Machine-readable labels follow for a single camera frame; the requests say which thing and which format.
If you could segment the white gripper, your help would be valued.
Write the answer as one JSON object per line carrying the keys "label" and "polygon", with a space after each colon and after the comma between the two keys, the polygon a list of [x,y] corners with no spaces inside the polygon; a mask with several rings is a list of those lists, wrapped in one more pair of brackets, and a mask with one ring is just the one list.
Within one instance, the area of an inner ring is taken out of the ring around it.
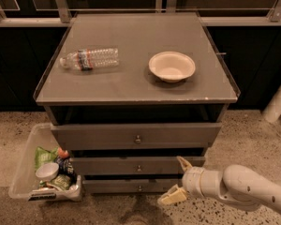
{"label": "white gripper", "polygon": [[202,167],[192,167],[191,163],[181,156],[176,157],[182,170],[185,172],[182,178],[183,187],[174,185],[158,200],[159,205],[170,205],[183,202],[187,199],[187,193],[194,198],[218,199],[221,194],[221,171],[206,170]]}

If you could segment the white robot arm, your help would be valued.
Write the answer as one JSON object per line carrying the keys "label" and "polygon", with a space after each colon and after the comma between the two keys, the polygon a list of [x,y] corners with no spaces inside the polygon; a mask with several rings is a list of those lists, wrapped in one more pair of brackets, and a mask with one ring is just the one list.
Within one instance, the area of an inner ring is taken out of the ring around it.
{"label": "white robot arm", "polygon": [[195,167],[178,156],[184,175],[182,185],[174,185],[158,200],[159,205],[184,202],[188,198],[212,198],[243,210],[256,211],[262,205],[281,215],[281,186],[242,165],[223,171]]}

